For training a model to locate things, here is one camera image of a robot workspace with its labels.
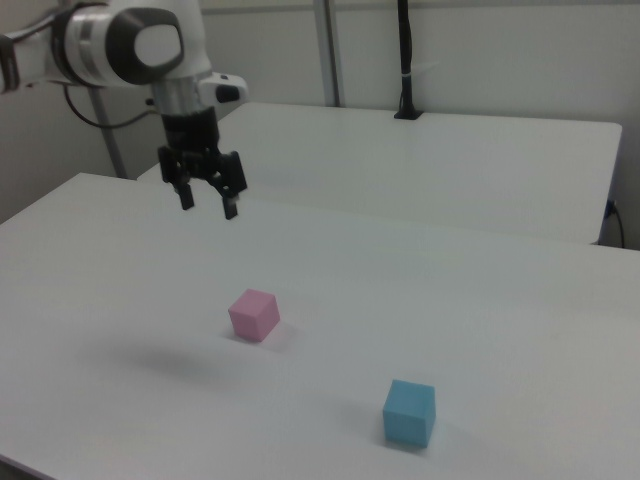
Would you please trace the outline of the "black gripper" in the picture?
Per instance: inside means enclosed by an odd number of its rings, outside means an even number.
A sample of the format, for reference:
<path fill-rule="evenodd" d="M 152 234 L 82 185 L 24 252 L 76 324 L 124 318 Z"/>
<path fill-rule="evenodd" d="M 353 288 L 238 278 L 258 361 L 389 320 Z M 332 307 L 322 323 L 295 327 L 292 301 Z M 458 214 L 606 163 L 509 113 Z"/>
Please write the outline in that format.
<path fill-rule="evenodd" d="M 239 193 L 247 189 L 247 180 L 236 151 L 223 153 L 214 109 L 187 115 L 161 115 L 167 144 L 158 149 L 161 174 L 171 183 L 181 207 L 194 207 L 190 186 L 192 178 L 208 182 L 220 195 L 227 220 L 238 215 Z"/>

